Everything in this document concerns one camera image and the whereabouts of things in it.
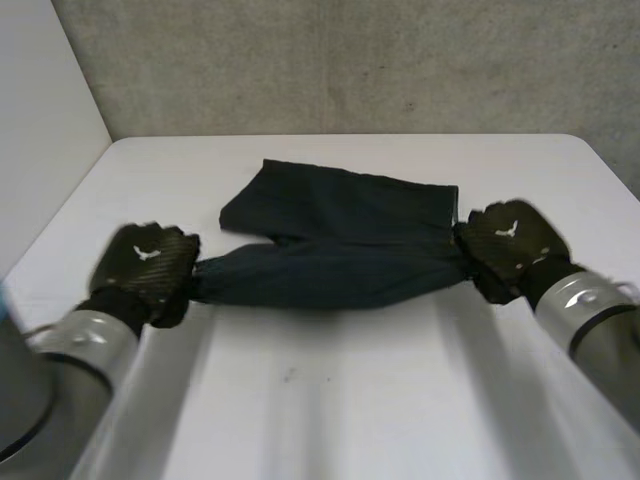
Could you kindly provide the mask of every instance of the white wall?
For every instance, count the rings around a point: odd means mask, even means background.
[[[110,144],[49,0],[0,0],[0,278]]]

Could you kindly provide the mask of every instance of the white table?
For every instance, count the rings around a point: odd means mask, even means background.
[[[251,241],[218,214],[263,158],[460,186],[460,216],[522,197],[578,262],[640,285],[640,204],[564,135],[133,138],[112,145],[7,279],[30,326],[61,317],[124,222]],[[617,479],[640,441],[523,301],[469,285],[368,312],[194,306],[150,331],[80,478]]]

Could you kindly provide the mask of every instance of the cloth fold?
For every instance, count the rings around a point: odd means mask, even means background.
[[[457,198],[456,186],[265,160],[220,226],[274,243],[199,262],[191,298],[360,309],[454,285],[467,278],[452,236]]]

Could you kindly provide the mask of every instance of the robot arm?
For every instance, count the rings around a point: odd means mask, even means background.
[[[147,323],[168,328],[188,306],[199,239],[157,224],[121,228],[91,295],[34,353],[0,300],[0,477],[67,478],[132,365]]]
[[[472,212],[455,228],[472,279],[490,302],[524,296],[537,321],[640,433],[640,315],[602,276],[571,262],[569,248],[520,200]]]
[[[640,312],[634,301],[600,275],[560,261],[533,265],[523,294],[544,330],[640,432]]]

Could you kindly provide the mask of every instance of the white logo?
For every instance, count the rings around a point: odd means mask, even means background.
[[[509,230],[507,230],[506,232],[503,232],[502,230],[496,230],[496,235],[498,235],[499,237],[515,237],[516,236],[516,230],[518,229],[518,221],[516,220],[515,222],[513,222],[513,227],[511,227]]]
[[[160,250],[154,250],[151,253],[145,253],[140,250],[137,245],[133,246],[133,250],[138,254],[140,260],[142,260],[143,262],[147,261],[147,259],[149,258],[157,257],[158,255],[160,255]]]

